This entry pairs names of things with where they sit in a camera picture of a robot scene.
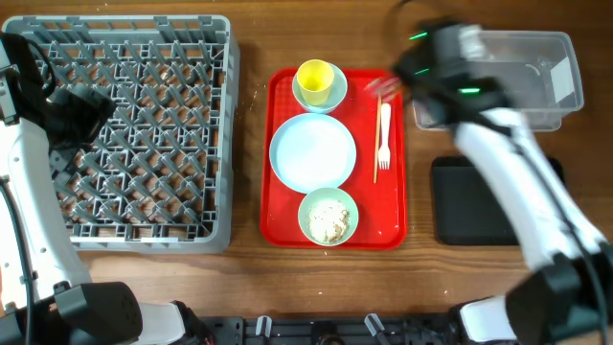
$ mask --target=black pad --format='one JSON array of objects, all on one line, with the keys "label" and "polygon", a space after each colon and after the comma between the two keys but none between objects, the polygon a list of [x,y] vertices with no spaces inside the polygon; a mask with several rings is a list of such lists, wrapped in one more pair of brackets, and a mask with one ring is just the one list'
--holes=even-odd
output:
[{"label": "black pad", "polygon": [[[549,162],[564,183],[562,166]],[[518,245],[507,216],[486,181],[466,157],[439,157],[432,163],[436,234],[450,245]]]}]

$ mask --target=white plate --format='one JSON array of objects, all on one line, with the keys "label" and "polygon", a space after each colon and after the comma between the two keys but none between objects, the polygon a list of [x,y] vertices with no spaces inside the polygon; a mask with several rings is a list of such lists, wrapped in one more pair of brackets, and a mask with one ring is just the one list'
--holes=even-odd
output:
[{"label": "white plate", "polygon": [[343,184],[355,165],[355,142],[338,120],[322,114],[294,116],[270,143],[270,165],[288,188],[308,194]]}]

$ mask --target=gray dish rack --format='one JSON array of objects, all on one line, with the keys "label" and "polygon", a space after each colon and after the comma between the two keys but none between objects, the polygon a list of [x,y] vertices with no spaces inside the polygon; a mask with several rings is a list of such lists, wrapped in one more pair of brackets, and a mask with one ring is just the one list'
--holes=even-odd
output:
[{"label": "gray dish rack", "polygon": [[38,43],[59,87],[82,82],[118,105],[77,174],[55,182],[77,250],[228,246],[240,52],[227,18],[20,16],[3,31]]}]

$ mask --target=red tray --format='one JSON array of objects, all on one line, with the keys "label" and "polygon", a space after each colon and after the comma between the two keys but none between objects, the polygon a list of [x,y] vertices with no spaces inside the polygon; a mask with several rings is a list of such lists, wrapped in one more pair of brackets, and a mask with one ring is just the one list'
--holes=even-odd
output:
[{"label": "red tray", "polygon": [[[260,229],[272,244],[285,247],[319,247],[308,240],[298,225],[298,206],[305,197],[281,182],[270,167],[268,156],[273,135],[289,118],[306,113],[291,91],[297,68],[286,68],[268,83],[268,109],[261,182]],[[349,82],[345,100],[330,113],[347,127],[357,148],[352,175],[339,188],[353,197],[359,210],[355,234],[338,247],[348,249],[393,249],[407,233],[406,172],[402,99],[394,98],[390,128],[391,169],[379,170],[373,183],[375,163],[376,98],[364,87],[376,78],[389,76],[382,70],[343,70]]]}]

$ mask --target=light blue plate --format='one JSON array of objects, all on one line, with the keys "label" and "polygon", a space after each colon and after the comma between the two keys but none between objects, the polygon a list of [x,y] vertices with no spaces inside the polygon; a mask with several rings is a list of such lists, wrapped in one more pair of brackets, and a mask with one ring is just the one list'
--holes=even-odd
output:
[{"label": "light blue plate", "polygon": [[285,186],[303,194],[338,187],[352,174],[357,151],[352,134],[324,114],[285,121],[270,142],[270,166]]},{"label": "light blue plate", "polygon": [[302,108],[310,113],[328,114],[334,110],[347,96],[347,78],[343,74],[340,68],[330,64],[332,70],[334,70],[334,82],[332,83],[332,89],[329,91],[328,100],[319,105],[310,105],[303,99],[303,94],[300,92],[300,85],[298,84],[298,75],[294,76],[294,82],[291,83],[291,90],[294,93],[296,101],[302,106]]}]

